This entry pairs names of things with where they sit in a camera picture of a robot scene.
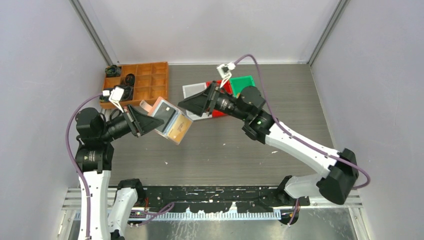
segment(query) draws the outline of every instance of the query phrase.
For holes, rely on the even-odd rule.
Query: white wall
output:
[[[2,2],[0,43],[1,239],[54,239],[78,182],[65,128],[106,63],[67,0]]]
[[[424,239],[423,12],[352,0],[312,67],[336,147],[371,175],[360,195],[376,240]]]
[[[306,63],[339,0],[81,0],[121,64]]]

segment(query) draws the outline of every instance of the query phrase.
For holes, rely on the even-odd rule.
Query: wood grain surface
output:
[[[309,66],[260,68],[276,116],[296,132],[332,147]],[[239,65],[233,72],[234,77],[252,75],[262,91],[254,65]],[[218,78],[215,65],[171,65],[169,101],[177,105],[183,99],[183,85]],[[140,138],[127,134],[112,143],[110,183],[139,178],[143,185],[278,185],[286,175],[313,173],[289,154],[250,140],[242,126],[242,121],[230,116],[198,120],[180,145],[155,132]]]

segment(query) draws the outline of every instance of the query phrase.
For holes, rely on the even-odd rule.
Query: purple cable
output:
[[[89,99],[85,100],[83,103],[81,103],[81,105],[79,105],[76,110],[73,112],[72,116],[70,117],[70,120],[67,124],[66,127],[66,132],[65,132],[65,142],[66,142],[66,149],[67,149],[67,154],[69,155],[70,161],[72,162],[73,166],[76,169],[76,172],[78,173],[78,176],[81,178],[81,181],[84,185],[85,188],[85,195],[86,195],[86,199],[87,199],[87,225],[86,225],[86,231],[85,231],[85,237],[86,238],[90,238],[90,211],[91,211],[91,202],[90,202],[90,190],[89,190],[89,185],[87,184],[86,178],[84,177],[83,172],[81,172],[80,167],[78,166],[77,162],[75,161],[75,158],[72,154],[71,151],[71,146],[69,144],[69,131],[71,129],[71,124],[72,121],[74,120],[75,116],[78,114],[78,112],[80,111],[80,109],[87,104],[88,102],[90,102],[91,100],[100,97],[102,94],[99,93],[95,96],[90,97]]]
[[[243,59],[245,59],[245,58],[247,58],[247,57],[250,57],[252,60],[253,60],[253,62],[254,62],[254,65],[256,66],[256,70],[257,70],[257,74],[259,75],[259,81],[260,81],[260,85],[261,85],[261,87],[262,87],[262,92],[263,92],[263,98],[265,99],[265,101],[266,101],[266,105],[268,106],[268,109],[269,109],[269,113],[271,114],[271,116],[272,116],[272,119],[274,120],[274,122],[277,124],[277,126],[285,133],[285,134],[287,134],[289,137],[292,137],[293,139],[295,139],[295,140],[297,140],[299,143],[301,143],[301,144],[303,144],[303,145],[305,145],[306,147],[308,147],[308,148],[310,148],[310,149],[312,149],[312,150],[314,150],[314,151],[316,151],[316,152],[318,152],[318,153],[320,153],[320,154],[322,154],[322,155],[324,155],[324,156],[326,156],[326,157],[328,157],[328,158],[332,158],[332,159],[334,159],[334,160],[337,160],[337,161],[339,161],[339,162],[342,162],[342,163],[344,163],[344,164],[346,164],[346,165],[348,165],[348,166],[350,166],[350,167],[352,167],[352,168],[354,168],[354,169],[357,169],[359,172],[361,172],[362,174],[364,174],[365,175],[365,177],[366,177],[366,182],[365,183],[363,183],[363,184],[361,184],[361,185],[358,185],[358,186],[354,186],[354,187],[352,187],[352,189],[354,189],[354,190],[356,190],[356,189],[360,189],[360,188],[363,188],[363,187],[365,187],[365,186],[367,186],[368,184],[370,184],[370,182],[371,182],[371,177],[370,177],[370,175],[364,170],[364,169],[362,169],[361,167],[359,167],[359,166],[357,166],[357,165],[355,165],[355,164],[353,164],[353,163],[351,163],[351,162],[349,162],[349,161],[346,161],[346,160],[344,160],[343,158],[340,158],[340,157],[338,157],[338,156],[333,156],[333,155],[330,155],[330,154],[328,154],[327,152],[325,152],[325,151],[323,151],[323,150],[320,150],[320,149],[318,149],[318,148],[316,148],[316,147],[314,147],[314,146],[312,146],[311,144],[309,144],[309,143],[307,143],[307,142],[305,142],[304,140],[302,140],[302,139],[300,139],[300,138],[298,138],[297,136],[293,136],[292,135],[292,133],[291,132],[289,132],[287,129],[285,129],[281,124],[280,124],[280,121],[275,117],[275,115],[274,115],[274,113],[273,113],[273,111],[272,111],[272,109],[271,109],[271,106],[270,106],[270,101],[268,100],[268,96],[267,96],[267,91],[265,91],[265,87],[264,87],[264,81],[263,81],[263,79],[262,79],[262,75],[261,75],[261,70],[259,69],[259,64],[258,64],[258,62],[256,61],[256,59],[255,59],[255,57],[252,55],[252,54],[245,54],[245,55],[243,55],[243,56],[241,56],[239,59],[237,59],[235,62],[234,62],[234,64],[235,65],[237,65],[241,60],[243,60]]]
[[[290,221],[288,221],[287,226],[290,228],[290,224],[292,224],[293,219],[295,219],[295,215],[297,213],[299,207],[299,198],[296,199],[296,204],[294,204],[294,210],[293,210],[293,215],[291,215]]]
[[[145,212],[145,211],[138,211],[138,210],[134,210],[133,212],[138,212],[138,213],[142,213],[142,214],[144,214],[144,215],[150,215],[150,216],[153,216],[153,217],[151,217],[151,218],[149,218],[149,219],[147,219],[147,220],[143,221],[143,222],[142,222],[142,223],[140,223],[138,226],[146,225],[146,224],[148,224],[150,221],[152,221],[153,219],[155,219],[157,216],[168,213],[169,211],[171,211],[171,210],[172,210],[172,208],[174,207],[174,205],[175,205],[175,203],[170,202],[170,203],[168,203],[166,206],[164,206],[164,207],[163,207],[160,211],[158,211],[157,213],[152,213],[152,212]],[[130,216],[130,218],[131,218],[131,217],[133,217],[133,218],[145,218],[144,216]]]

